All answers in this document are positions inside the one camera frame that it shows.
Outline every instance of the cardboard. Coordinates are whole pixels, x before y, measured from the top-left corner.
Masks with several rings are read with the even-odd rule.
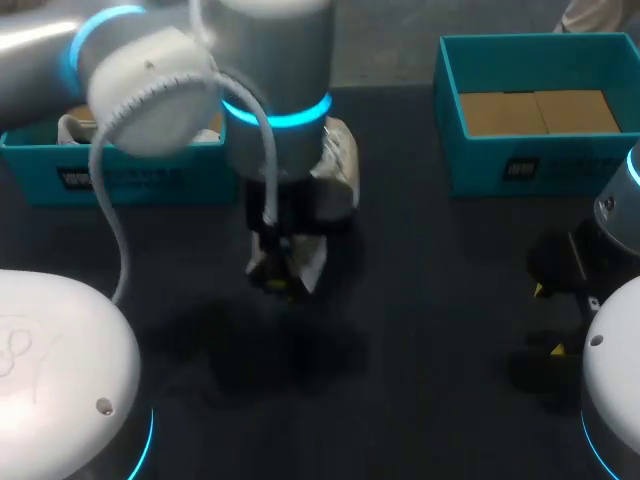
[[[620,133],[600,90],[535,92],[550,134]]]
[[[76,107],[69,111],[69,115],[76,117],[78,120],[93,121],[91,110],[87,106]],[[222,131],[222,113],[218,112],[214,115],[209,123],[209,129],[220,133]]]
[[[473,136],[548,133],[533,93],[463,93],[460,102]]]

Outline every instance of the yellow part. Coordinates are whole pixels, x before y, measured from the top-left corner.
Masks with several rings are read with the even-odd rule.
[[[287,288],[287,282],[284,280],[269,280],[267,285],[269,285],[269,288],[273,288],[274,290],[284,290]]]
[[[559,357],[566,355],[566,352],[564,350],[564,345],[560,344],[556,348],[554,348],[553,352],[551,352],[551,355],[557,355]]]

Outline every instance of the cardboard box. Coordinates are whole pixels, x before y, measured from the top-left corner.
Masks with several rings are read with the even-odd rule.
[[[91,114],[91,110],[89,110],[89,108],[86,105],[83,105],[81,107],[76,107],[70,110],[69,115],[77,118],[78,120],[93,121],[93,115]],[[223,128],[222,113],[218,113],[213,117],[213,119],[211,120],[211,123],[209,123],[209,129],[213,130],[214,132],[220,133],[222,132],[222,128]]]
[[[469,134],[620,133],[600,90],[462,93]]]
[[[86,109],[73,110],[91,120]],[[56,145],[58,119],[5,133],[0,154],[31,205],[95,205],[88,173],[89,145]],[[105,182],[118,205],[229,205],[238,180],[224,155],[222,117],[213,119],[219,142],[192,144],[177,154],[138,158],[112,145],[104,149]]]
[[[548,133],[533,93],[463,93],[460,103],[470,135]]]
[[[620,133],[600,90],[535,92],[549,133]]]
[[[442,37],[434,104],[452,195],[595,195],[640,139],[640,55],[623,33]]]

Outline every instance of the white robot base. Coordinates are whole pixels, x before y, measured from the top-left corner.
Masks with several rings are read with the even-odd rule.
[[[109,299],[54,275],[0,271],[3,480],[151,475],[153,412],[135,336]]]
[[[616,291],[584,347],[582,427],[594,479],[640,478],[640,278]]]

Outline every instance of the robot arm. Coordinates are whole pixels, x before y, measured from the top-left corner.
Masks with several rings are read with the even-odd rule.
[[[245,85],[273,115],[280,181],[307,178],[322,154],[330,105],[332,2],[210,4],[210,53],[222,72]],[[135,0],[58,0],[9,17],[0,23],[0,130],[87,102],[100,122],[113,103],[135,94],[154,76],[202,69],[203,60],[190,48],[189,36],[186,6],[154,8]],[[154,71],[158,57],[162,65]],[[255,117],[237,99],[225,100],[231,113],[230,162],[242,177],[261,181],[262,146]],[[164,113],[170,117],[175,111]]]
[[[171,153],[186,145],[219,105],[210,89],[180,89],[174,84],[189,78],[185,72],[211,75],[213,58],[216,68],[238,80],[269,115],[277,170],[265,168],[269,162],[264,161],[264,128],[258,128],[246,99],[232,93],[223,97],[228,113],[226,154],[247,182],[248,226],[259,235],[262,247],[273,248],[281,257],[281,238],[321,233],[317,212],[327,211],[326,204],[351,213],[350,191],[319,188],[310,175],[322,158],[331,105],[327,90],[333,3],[212,0],[206,6],[200,24],[201,30],[206,28],[206,49],[194,41],[193,13],[190,19],[185,5],[154,8],[136,1],[57,0],[12,17],[5,28],[10,33],[4,34],[9,39],[4,50],[0,45],[0,68],[11,72],[0,79],[0,130],[60,115],[83,103],[99,127],[108,125],[124,100],[135,103],[140,92],[159,90],[158,95],[145,96],[145,107],[136,115],[124,115],[125,108],[126,121],[107,140],[138,156]],[[167,79],[169,94],[166,86],[162,88]],[[263,210],[287,220],[272,229]],[[288,263],[281,260],[276,270]]]

